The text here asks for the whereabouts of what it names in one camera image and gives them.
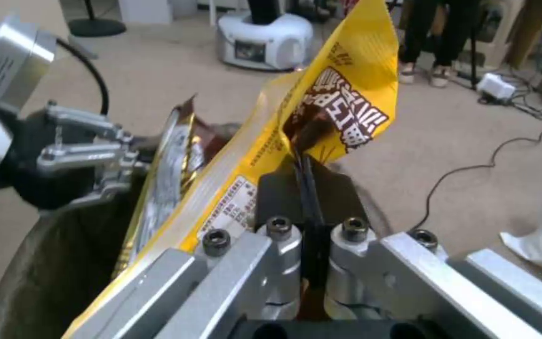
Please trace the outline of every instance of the hex socket screw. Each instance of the hex socket screw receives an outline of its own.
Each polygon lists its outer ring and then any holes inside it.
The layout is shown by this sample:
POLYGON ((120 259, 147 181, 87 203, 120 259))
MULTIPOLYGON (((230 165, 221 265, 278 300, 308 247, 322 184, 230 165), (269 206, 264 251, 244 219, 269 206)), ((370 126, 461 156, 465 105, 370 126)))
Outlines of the hex socket screw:
POLYGON ((351 217, 342 222, 342 236, 352 242, 361 242, 367 239, 367 223, 358 217, 351 217))
POLYGON ((224 229, 211 229, 202 238, 202 246, 208 256, 222 256, 230 249, 231 236, 224 229))
POLYGON ((290 238, 292 233, 292 221, 287 217, 271 217, 265 224, 267 226, 267 236, 275 241, 284 241, 290 238))
POLYGON ((426 247, 429 250, 435 250, 438 247, 438 238, 435 234, 424 229, 415 229, 409 232, 411 238, 415 239, 417 243, 426 247))

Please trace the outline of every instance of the white power adapter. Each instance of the white power adapter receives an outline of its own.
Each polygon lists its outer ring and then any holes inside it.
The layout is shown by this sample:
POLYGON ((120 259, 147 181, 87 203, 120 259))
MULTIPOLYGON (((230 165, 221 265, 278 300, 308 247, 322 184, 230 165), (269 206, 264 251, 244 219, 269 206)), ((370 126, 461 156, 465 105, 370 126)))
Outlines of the white power adapter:
POLYGON ((482 96, 501 102, 508 101, 516 92, 514 86, 506 83, 500 75, 494 73, 486 73, 478 83, 477 89, 482 96))

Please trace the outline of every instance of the electrical wire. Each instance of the electrical wire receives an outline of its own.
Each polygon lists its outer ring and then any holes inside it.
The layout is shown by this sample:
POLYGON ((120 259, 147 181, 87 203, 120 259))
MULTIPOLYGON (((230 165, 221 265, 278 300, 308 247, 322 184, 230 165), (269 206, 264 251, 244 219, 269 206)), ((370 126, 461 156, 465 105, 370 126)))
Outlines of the electrical wire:
POLYGON ((60 37, 56 37, 56 43, 62 48, 66 49, 66 51, 72 54, 72 56, 77 58, 80 62, 82 62, 82 64, 84 64, 85 67, 88 69, 89 73, 91 73, 91 75, 97 82, 97 86, 99 87, 99 92, 102 97, 102 106, 99 110, 99 113, 101 115, 108 115, 108 109, 110 109, 110 97, 108 96, 108 87, 106 86, 102 75, 99 73, 99 71, 97 71, 96 67, 93 66, 89 59, 84 56, 78 49, 69 45, 69 43, 67 43, 60 37))
POLYGON ((469 171, 469 170, 472 170, 472 169, 477 170, 479 168, 493 168, 493 167, 495 167, 497 165, 496 157, 497 157, 497 154, 499 154, 499 151, 501 149, 503 149, 506 145, 511 144, 513 142, 518 142, 518 141, 529 141, 529 142, 533 142, 536 145, 540 144, 541 141, 542 141, 542 131, 540 132, 540 134, 538 135, 538 137, 536 139, 531 139, 529 137, 515 137, 514 139, 510 139, 508 141, 505 141, 505 142, 501 143, 494 150, 493 154, 491 155, 490 161, 488 163, 486 163, 486 164, 455 168, 455 169, 443 174, 443 176, 441 176, 439 178, 439 180, 434 184, 434 186, 430 190, 430 193, 428 193, 428 195, 426 196, 426 213, 424 214, 423 218, 419 221, 419 223, 415 224, 415 226, 413 226, 410 230, 419 229, 428 220, 428 217, 430 216, 430 200, 432 199, 432 196, 434 195, 436 189, 438 188, 440 183, 443 182, 443 180, 445 180, 448 176, 450 176, 452 174, 455 174, 455 173, 458 173, 458 172, 469 171))
MULTIPOLYGON (((533 118, 536 118, 537 120, 542 121, 542 107, 533 107, 529 105, 526 100, 528 95, 535 93, 535 89, 533 88, 531 84, 531 80, 534 78, 534 76, 530 80, 524 79, 520 75, 517 75, 516 73, 514 73, 511 67, 510 67, 509 74, 500 74, 500 75, 503 77, 509 77, 510 79, 514 80, 512 81, 512 83, 515 83, 518 86, 521 86, 521 89, 519 89, 517 86, 516 94, 514 94, 514 97, 512 97, 512 99, 507 103, 500 103, 500 102, 491 101, 491 100, 483 100, 482 98, 478 99, 478 103, 480 103, 481 105, 504 105, 504 106, 513 107, 514 109, 517 109, 521 113, 528 114, 532 116, 533 118)), ((514 142, 520 142, 520 141, 532 142, 533 144, 538 145, 542 142, 542 131, 539 133, 536 139, 529 138, 529 137, 515 137, 513 139, 509 139, 499 144, 499 146, 495 148, 495 150, 493 151, 493 154, 491 155, 488 163, 481 164, 481 165, 472 165, 472 166, 455 168, 443 174, 443 176, 441 176, 439 180, 436 181, 436 183, 434 184, 434 186, 432 187, 432 189, 426 196, 426 206, 425 206, 426 210, 425 210, 423 218, 420 219, 420 221, 417 224, 415 224, 410 230, 419 229, 420 227, 422 227, 422 225, 424 225, 424 223, 426 223, 426 221, 428 221, 428 217, 430 217, 430 201, 432 199, 432 196, 438 189, 439 185, 443 182, 443 180, 445 180, 448 176, 451 176, 452 174, 455 174, 458 172, 478 170, 480 168, 494 168, 497 165, 496 159, 499 152, 506 145, 512 144, 514 142)))

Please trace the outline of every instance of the yellow snack bag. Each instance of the yellow snack bag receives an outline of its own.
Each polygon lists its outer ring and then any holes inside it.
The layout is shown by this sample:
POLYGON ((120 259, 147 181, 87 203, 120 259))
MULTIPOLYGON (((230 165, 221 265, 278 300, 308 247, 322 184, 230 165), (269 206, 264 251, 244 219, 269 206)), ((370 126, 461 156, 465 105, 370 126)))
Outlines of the yellow snack bag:
POLYGON ((175 212, 65 333, 81 326, 169 247, 193 251, 210 228, 237 237, 252 224, 256 184, 293 150, 328 162, 394 121, 398 41, 383 0, 360 0, 305 71, 267 83, 254 111, 175 212))

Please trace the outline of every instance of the nutrition label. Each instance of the nutrition label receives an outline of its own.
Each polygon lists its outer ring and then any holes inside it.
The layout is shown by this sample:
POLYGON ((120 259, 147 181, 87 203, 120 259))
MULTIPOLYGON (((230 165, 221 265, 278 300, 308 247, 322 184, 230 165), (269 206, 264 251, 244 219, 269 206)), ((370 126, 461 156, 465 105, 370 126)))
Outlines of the nutrition label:
POLYGON ((209 229, 224 229, 232 238, 238 238, 252 225, 255 204, 256 185, 238 176, 204 222, 198 238, 202 239, 209 229))

